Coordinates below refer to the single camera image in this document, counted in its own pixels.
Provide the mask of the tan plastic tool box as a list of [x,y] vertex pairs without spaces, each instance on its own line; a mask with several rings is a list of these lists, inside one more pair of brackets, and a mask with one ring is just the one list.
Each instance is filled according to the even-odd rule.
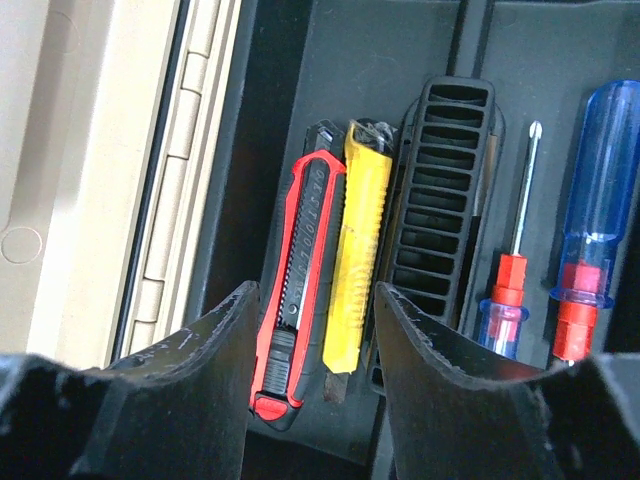
[[104,367],[179,330],[241,5],[1,5],[1,350]]

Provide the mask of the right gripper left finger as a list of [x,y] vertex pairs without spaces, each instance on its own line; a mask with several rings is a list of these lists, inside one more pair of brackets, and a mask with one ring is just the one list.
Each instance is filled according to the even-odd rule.
[[242,470],[259,288],[106,369],[1,358],[5,479],[236,479]]

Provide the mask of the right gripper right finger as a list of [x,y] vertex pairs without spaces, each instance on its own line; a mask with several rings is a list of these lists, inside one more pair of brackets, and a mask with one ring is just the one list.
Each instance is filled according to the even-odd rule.
[[483,348],[379,283],[375,320],[401,479],[635,479],[639,358],[542,371]]

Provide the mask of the red black utility knife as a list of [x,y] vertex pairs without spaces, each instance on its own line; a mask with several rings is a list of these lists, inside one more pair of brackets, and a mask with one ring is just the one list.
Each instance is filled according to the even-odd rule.
[[277,431],[296,419],[321,364],[346,189],[344,140],[329,120],[311,125],[275,204],[249,408]]

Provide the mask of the yellow utility knife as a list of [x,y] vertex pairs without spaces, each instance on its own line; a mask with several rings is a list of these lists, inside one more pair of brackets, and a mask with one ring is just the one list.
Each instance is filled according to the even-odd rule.
[[386,122],[361,118],[349,123],[344,142],[346,193],[322,354],[328,368],[323,399],[333,404],[345,400],[349,375],[358,366],[394,133]]

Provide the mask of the black tool tray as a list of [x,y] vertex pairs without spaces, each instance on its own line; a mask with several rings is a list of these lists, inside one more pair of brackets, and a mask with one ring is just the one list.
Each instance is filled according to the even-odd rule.
[[[384,283],[471,340],[478,301],[513,226],[525,129],[543,126],[524,244],[531,312],[516,362],[550,352],[561,226],[578,126],[591,93],[639,74],[639,5],[501,1],[478,79],[444,75],[451,1],[246,1],[206,197],[195,304],[210,310],[261,278],[284,175],[307,128],[360,116],[396,124],[406,155]],[[598,354],[639,358],[639,214],[632,211]]]

